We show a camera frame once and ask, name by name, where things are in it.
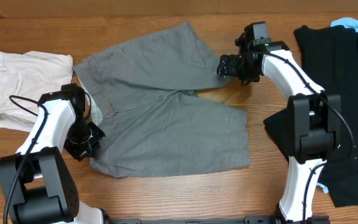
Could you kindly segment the grey shorts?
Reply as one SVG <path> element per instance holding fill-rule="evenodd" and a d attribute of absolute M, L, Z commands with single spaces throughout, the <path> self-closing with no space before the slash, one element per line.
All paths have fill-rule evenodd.
<path fill-rule="evenodd" d="M 250 164 L 247 113 L 204 99 L 219 57 L 189 23 L 93 54 L 74 66 L 105 133 L 91 169 L 114 177 L 207 174 Z"/>

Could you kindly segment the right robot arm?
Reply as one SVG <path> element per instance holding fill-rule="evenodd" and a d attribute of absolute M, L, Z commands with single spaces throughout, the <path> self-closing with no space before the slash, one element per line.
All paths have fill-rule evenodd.
<path fill-rule="evenodd" d="M 243 86 L 266 76 L 287 98 L 285 153 L 288 174 L 275 214 L 245 217 L 245 223 L 329 223 L 315 217 L 312 201 L 328 157 L 339 147 L 341 125 L 339 95 L 326 94 L 295 62 L 287 44 L 274 42 L 265 22 L 246 26 L 235 40 L 239 52 L 222 55 L 220 77 L 236 77 Z"/>

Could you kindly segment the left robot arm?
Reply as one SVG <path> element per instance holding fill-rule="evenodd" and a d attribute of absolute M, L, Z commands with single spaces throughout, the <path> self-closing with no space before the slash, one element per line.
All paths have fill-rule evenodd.
<path fill-rule="evenodd" d="M 6 201 L 3 222 L 99 223 L 112 222 L 101 208 L 79 199 L 75 182 L 62 157 L 94 157 L 104 132 L 88 121 L 90 99 L 75 83 L 45 93 L 36 101 L 37 120 L 15 154 L 0 158 L 0 184 Z"/>

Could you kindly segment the folded beige shorts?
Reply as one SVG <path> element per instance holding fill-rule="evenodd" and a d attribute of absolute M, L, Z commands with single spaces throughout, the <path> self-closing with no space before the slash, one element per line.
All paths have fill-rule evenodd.
<path fill-rule="evenodd" d="M 28 111 L 13 104 L 9 96 L 39 100 L 44 93 L 59 91 L 71 83 L 71 55 L 30 51 L 9 54 L 0 51 L 0 128 L 31 131 L 38 113 L 37 105 L 19 100 Z"/>

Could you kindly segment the black polo shirt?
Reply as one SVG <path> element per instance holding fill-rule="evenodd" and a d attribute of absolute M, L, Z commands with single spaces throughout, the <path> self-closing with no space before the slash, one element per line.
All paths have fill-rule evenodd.
<path fill-rule="evenodd" d="M 322 170 L 335 207 L 358 205 L 358 32 L 343 26 L 294 31 L 305 73 L 328 93 L 341 96 L 341 146 Z"/>

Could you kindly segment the light blue garment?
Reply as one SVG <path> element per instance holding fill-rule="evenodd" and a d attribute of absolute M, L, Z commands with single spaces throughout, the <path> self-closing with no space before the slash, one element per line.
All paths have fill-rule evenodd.
<path fill-rule="evenodd" d="M 321 178 L 331 193 L 358 194 L 358 21 L 345 17 L 333 21 L 324 33 L 330 39 L 328 73 L 321 81 L 327 90 L 342 98 L 342 115 L 353 132 L 344 135 L 343 147 L 336 153 Z"/>

